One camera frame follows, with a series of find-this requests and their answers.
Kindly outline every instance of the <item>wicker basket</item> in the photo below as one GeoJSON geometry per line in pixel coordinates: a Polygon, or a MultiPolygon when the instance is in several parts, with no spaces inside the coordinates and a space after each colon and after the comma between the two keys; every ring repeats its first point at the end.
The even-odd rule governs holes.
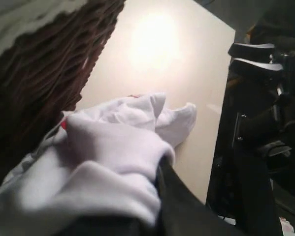
{"type": "Polygon", "coordinates": [[[74,110],[125,0],[90,0],[0,56],[0,182],[74,110]]]}

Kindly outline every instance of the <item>table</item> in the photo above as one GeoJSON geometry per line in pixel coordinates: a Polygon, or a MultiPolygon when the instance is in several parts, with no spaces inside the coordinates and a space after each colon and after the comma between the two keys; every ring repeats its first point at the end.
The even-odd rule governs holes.
{"type": "Polygon", "coordinates": [[[77,109],[164,91],[171,108],[196,104],[197,123],[175,170],[205,202],[235,31],[192,0],[127,0],[77,109]]]}

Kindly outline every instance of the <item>white cloth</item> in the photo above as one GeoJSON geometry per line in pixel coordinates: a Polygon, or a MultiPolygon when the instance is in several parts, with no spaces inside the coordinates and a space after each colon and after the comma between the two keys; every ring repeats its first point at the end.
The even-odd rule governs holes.
{"type": "Polygon", "coordinates": [[[66,131],[44,140],[39,157],[27,155],[0,188],[0,236],[50,235],[81,215],[133,216],[153,226],[160,209],[156,168],[164,156],[174,160],[156,124],[163,111],[162,130],[181,117],[188,120],[181,127],[192,124],[196,114],[175,115],[164,102],[157,93],[69,115],[66,131]]]}
{"type": "Polygon", "coordinates": [[[0,0],[0,55],[16,38],[80,9],[87,0],[0,0]]]}

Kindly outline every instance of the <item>white table surface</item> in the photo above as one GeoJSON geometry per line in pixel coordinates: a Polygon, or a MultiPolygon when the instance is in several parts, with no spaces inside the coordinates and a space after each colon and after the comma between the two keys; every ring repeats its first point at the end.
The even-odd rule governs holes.
{"type": "Polygon", "coordinates": [[[164,91],[169,107],[196,104],[175,170],[205,202],[235,31],[193,0],[127,0],[82,90],[78,109],[164,91]]]}

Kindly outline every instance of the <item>brown wicker basket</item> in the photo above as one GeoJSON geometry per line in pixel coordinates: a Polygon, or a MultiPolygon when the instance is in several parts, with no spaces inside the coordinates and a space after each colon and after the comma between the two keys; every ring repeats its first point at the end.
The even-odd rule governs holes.
{"type": "Polygon", "coordinates": [[[0,182],[74,110],[125,0],[89,0],[0,56],[0,182]]]}

